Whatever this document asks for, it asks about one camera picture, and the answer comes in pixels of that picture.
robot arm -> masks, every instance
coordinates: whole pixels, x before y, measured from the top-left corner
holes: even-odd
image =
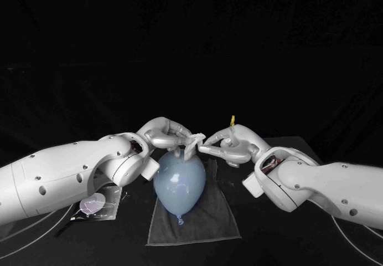
[[[222,147],[210,146],[221,139]],[[265,193],[287,212],[311,200],[334,217],[383,229],[383,168],[340,162],[320,166],[298,150],[271,148],[241,125],[219,131],[199,151],[229,160],[234,167],[252,159],[255,171],[242,183],[255,197]]]
[[[154,148],[177,150],[193,142],[187,135],[179,123],[159,117],[137,133],[51,147],[2,167],[0,226],[77,203],[107,183],[126,186],[138,175],[151,180],[160,167],[150,157]]]

balloon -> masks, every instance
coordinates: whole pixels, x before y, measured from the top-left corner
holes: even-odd
[[[160,170],[154,177],[154,189],[166,209],[179,218],[186,214],[202,196],[206,172],[200,158],[195,155],[187,161],[183,160],[185,150],[180,157],[174,151],[167,152],[159,160]]]

black table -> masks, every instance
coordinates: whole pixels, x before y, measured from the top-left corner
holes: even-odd
[[[265,139],[271,146],[293,147],[321,163],[301,137]],[[166,150],[157,149],[160,159]],[[205,161],[213,158],[198,153]],[[238,222],[242,239],[196,243],[173,247],[149,247],[149,229],[156,205],[153,182],[143,177],[124,187],[128,201],[120,204],[117,220],[74,224],[58,238],[59,228],[68,223],[71,212],[46,236],[0,265],[375,265],[353,249],[343,238],[329,214],[311,203],[288,213],[267,195],[254,198],[242,180],[254,171],[249,162],[231,167],[218,158],[218,182]],[[58,222],[68,208],[51,220]],[[19,236],[36,239],[42,235],[32,229]]]

black background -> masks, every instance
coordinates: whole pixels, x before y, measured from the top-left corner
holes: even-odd
[[[2,3],[0,163],[156,117],[382,166],[379,1]]]

